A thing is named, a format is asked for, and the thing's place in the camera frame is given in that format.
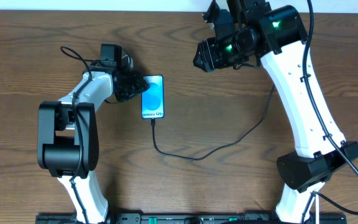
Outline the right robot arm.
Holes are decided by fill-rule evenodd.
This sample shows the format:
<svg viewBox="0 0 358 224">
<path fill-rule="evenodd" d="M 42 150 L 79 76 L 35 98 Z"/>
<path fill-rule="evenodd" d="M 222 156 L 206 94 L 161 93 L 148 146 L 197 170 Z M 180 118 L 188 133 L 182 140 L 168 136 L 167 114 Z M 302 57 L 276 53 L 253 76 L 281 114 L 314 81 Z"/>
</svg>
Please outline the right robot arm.
<svg viewBox="0 0 358 224">
<path fill-rule="evenodd" d="M 215 35 L 198 44 L 195 67 L 237 68 L 255 57 L 273 80 L 295 141 L 295 150 L 277 159 L 285 185 L 275 213 L 284 223 L 308 220 L 313 194 L 358 158 L 358 143 L 347 141 L 331 116 L 305 52 L 298 11 L 290 5 L 272 9 L 266 1 L 229 1 L 227 9 L 212 2 L 203 19 Z"/>
</svg>

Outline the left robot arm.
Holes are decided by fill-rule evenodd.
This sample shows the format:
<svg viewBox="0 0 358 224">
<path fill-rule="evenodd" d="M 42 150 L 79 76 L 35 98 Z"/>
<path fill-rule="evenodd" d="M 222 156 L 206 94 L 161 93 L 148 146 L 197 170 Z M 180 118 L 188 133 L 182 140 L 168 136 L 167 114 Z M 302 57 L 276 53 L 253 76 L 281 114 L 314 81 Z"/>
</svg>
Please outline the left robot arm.
<svg viewBox="0 0 358 224">
<path fill-rule="evenodd" d="M 149 84 L 133 68 L 133 59 L 120 45 L 101 44 L 98 59 L 85 59 L 69 47 L 66 56 L 81 61 L 81 81 L 57 101 L 44 101 L 38 110 L 37 162 L 67 190 L 76 212 L 37 215 L 36 223 L 109 223 L 109 202 L 100 189 L 95 168 L 99 159 L 96 112 L 115 96 L 117 104 L 145 92 Z"/>
</svg>

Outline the blue Samsung Galaxy smartphone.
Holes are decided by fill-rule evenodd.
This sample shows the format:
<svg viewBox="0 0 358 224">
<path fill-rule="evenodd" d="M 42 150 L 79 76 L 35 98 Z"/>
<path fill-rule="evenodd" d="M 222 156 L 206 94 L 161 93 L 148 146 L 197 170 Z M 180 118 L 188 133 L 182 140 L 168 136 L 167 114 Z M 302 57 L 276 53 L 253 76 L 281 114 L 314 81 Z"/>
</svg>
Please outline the blue Samsung Galaxy smartphone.
<svg viewBox="0 0 358 224">
<path fill-rule="evenodd" d="M 141 94 L 141 115 L 143 119 L 160 119 L 165 116 L 163 76 L 145 76 L 148 90 Z"/>
</svg>

